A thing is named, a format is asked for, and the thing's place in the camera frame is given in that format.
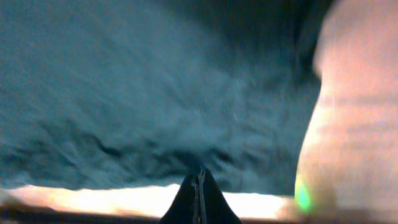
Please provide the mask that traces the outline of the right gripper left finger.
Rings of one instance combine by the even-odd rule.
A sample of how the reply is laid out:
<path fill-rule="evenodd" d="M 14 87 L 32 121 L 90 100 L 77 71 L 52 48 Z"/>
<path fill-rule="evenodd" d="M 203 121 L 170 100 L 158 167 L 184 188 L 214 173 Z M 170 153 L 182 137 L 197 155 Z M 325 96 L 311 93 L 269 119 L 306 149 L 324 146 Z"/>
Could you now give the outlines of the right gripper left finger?
<path fill-rule="evenodd" d="M 188 174 L 159 224 L 193 224 L 197 192 L 197 177 Z"/>

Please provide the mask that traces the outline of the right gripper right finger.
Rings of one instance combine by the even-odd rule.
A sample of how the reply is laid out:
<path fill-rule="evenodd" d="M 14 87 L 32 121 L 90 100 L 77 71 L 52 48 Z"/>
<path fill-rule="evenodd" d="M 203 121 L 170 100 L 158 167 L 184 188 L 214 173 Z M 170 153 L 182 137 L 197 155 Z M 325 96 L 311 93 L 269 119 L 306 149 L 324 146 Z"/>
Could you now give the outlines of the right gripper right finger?
<path fill-rule="evenodd" d="M 202 224 L 242 224 L 229 207 L 210 170 L 202 168 L 198 180 Z"/>

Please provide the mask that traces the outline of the black shorts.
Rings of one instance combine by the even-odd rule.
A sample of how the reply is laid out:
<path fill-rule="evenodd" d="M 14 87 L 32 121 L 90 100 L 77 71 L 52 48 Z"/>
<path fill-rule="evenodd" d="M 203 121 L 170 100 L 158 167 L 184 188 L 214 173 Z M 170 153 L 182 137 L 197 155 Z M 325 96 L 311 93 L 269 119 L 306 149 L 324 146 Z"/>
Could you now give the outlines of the black shorts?
<path fill-rule="evenodd" d="M 1 187 L 292 195 L 331 1 L 1 1 Z"/>

